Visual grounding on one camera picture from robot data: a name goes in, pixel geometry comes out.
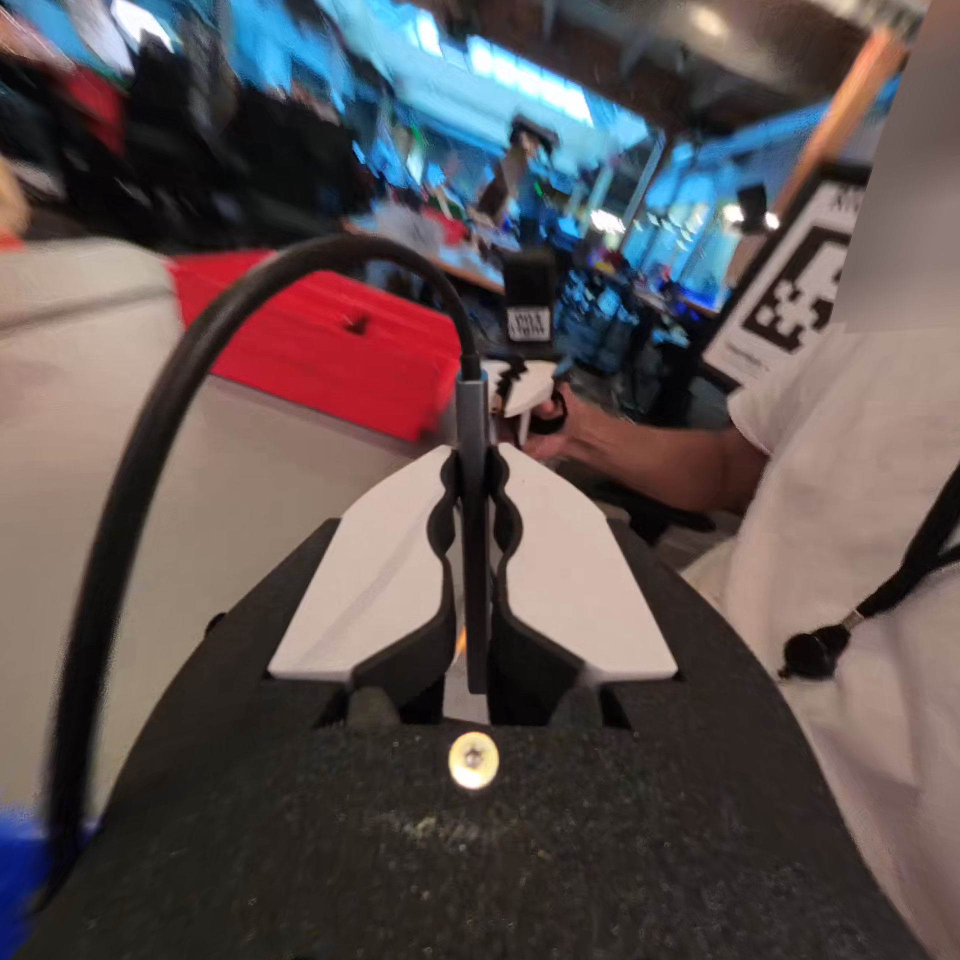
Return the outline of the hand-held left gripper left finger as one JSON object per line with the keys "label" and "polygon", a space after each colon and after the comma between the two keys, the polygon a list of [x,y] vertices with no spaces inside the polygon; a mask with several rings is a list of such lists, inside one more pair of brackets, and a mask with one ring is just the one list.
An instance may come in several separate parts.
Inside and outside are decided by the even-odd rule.
{"label": "hand-held left gripper left finger", "polygon": [[383,690],[409,704],[457,640],[449,553],[458,466],[439,445],[352,504],[269,663],[270,678]]}

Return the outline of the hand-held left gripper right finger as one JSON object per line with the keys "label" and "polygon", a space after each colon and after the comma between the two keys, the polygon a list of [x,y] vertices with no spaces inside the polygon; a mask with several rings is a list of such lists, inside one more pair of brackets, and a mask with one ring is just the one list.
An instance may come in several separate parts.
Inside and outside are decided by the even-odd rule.
{"label": "hand-held left gripper right finger", "polygon": [[586,688],[670,681],[679,666],[603,511],[502,442],[489,451],[492,722],[548,722]]}

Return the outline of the black USB cable grey plug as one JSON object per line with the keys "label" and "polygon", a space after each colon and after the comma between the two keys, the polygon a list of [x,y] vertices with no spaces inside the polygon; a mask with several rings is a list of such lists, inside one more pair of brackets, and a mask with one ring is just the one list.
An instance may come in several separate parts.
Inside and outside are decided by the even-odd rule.
{"label": "black USB cable grey plug", "polygon": [[54,899],[83,850],[94,726],[109,658],[143,528],[191,403],[234,334],[275,295],[310,274],[378,260],[407,268],[432,284],[459,338],[456,460],[462,505],[467,679],[471,692],[487,691],[491,641],[489,379],[482,370],[466,309],[436,266],[395,241],[329,237],[284,248],[235,280],[190,325],[141,408],[114,474],[83,572],[61,670],[47,782],[47,874],[34,900],[35,912]]}

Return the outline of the red plastic bin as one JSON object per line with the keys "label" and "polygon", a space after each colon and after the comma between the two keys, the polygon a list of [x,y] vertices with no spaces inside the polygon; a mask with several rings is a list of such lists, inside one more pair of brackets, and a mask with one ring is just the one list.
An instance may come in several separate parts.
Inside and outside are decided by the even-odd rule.
{"label": "red plastic bin", "polygon": [[434,433],[461,347],[445,315],[319,271],[274,295],[212,375],[402,441]]}

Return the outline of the blue plastic bin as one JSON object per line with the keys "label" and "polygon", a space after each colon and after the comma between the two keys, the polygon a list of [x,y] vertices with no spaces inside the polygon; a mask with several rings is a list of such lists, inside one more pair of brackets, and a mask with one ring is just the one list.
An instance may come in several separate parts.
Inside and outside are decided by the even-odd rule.
{"label": "blue plastic bin", "polygon": [[1,808],[1,958],[13,958],[32,927],[33,903],[50,872],[45,822],[39,811]]}

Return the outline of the person's right forearm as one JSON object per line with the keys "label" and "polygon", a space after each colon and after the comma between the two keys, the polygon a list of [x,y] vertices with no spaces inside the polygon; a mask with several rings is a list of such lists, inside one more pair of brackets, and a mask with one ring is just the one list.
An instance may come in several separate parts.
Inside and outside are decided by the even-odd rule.
{"label": "person's right forearm", "polygon": [[615,420],[610,473],[628,489],[690,513],[741,515],[770,456],[737,428],[669,429]]}

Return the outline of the grey desk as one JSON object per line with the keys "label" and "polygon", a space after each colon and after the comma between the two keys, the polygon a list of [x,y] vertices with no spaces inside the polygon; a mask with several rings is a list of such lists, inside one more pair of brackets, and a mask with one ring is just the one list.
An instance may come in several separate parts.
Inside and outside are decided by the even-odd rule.
{"label": "grey desk", "polygon": [[[162,258],[96,239],[3,251],[1,314],[2,829],[39,834],[85,563],[128,436],[183,327]],[[210,620],[420,453],[206,379],[131,574],[106,679],[93,815]]]}

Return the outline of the person's right hand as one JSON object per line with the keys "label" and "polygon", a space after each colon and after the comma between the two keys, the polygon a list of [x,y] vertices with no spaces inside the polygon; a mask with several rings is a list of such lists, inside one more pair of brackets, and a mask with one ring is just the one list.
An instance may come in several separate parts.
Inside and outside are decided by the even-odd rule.
{"label": "person's right hand", "polygon": [[619,443],[623,429],[631,426],[562,385],[531,411],[521,449],[539,461],[590,458]]}

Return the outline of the cluttered wooden table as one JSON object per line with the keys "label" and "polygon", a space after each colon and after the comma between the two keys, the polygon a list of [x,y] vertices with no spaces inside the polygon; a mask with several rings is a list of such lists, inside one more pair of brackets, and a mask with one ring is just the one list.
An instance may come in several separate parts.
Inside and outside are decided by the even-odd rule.
{"label": "cluttered wooden table", "polygon": [[502,271],[493,263],[484,260],[479,251],[469,244],[431,246],[430,244],[419,243],[414,239],[408,240],[405,235],[397,239],[379,229],[373,215],[345,218],[342,220],[341,226],[351,235],[390,239],[397,244],[408,247],[433,263],[438,270],[441,270],[450,279],[455,279],[494,296],[503,297],[505,294]]}

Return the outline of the black and white marker board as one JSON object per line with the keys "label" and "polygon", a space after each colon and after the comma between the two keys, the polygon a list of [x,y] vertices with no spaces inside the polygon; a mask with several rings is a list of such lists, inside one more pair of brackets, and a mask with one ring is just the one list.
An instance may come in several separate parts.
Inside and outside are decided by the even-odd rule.
{"label": "black and white marker board", "polygon": [[823,163],[750,260],[716,319],[700,373],[730,393],[789,366],[830,323],[872,165]]}

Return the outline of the person's white shirt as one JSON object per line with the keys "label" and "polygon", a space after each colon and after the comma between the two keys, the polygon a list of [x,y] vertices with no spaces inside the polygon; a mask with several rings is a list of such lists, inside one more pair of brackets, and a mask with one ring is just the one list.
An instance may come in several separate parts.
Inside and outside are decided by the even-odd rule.
{"label": "person's white shirt", "polygon": [[[958,466],[958,326],[828,329],[728,399],[768,456],[736,537],[684,576],[771,674],[901,564]],[[958,564],[779,688],[862,857],[935,958],[958,958]]]}

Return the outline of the wooden support post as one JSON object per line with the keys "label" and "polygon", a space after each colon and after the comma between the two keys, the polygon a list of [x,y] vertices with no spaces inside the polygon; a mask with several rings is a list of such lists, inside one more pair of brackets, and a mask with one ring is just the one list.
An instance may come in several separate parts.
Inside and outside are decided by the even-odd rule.
{"label": "wooden support post", "polygon": [[906,43],[892,28],[878,28],[865,40],[776,196],[773,213],[779,220],[784,219],[811,174],[821,164],[841,156],[863,116],[902,67],[906,55]]}

